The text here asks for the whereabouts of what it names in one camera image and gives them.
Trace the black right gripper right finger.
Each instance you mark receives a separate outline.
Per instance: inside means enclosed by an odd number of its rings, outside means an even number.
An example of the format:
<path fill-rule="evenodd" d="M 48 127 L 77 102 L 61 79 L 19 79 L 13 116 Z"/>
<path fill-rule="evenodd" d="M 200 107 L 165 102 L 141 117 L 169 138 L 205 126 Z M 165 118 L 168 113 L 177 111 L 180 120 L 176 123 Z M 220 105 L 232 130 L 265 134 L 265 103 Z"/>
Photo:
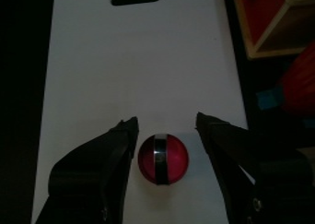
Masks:
<path fill-rule="evenodd" d="M 315 224 L 306 157 L 201 112 L 196 130 L 224 197 L 228 224 Z"/>

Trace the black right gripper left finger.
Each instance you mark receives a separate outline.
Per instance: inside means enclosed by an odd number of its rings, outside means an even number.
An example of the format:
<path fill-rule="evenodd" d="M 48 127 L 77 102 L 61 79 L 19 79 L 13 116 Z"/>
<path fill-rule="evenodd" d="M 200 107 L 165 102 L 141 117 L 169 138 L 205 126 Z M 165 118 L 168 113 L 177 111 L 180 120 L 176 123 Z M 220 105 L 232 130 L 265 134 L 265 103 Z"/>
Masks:
<path fill-rule="evenodd" d="M 54 164 L 48 199 L 34 224 L 121 224 L 138 134 L 137 119 L 121 121 Z"/>

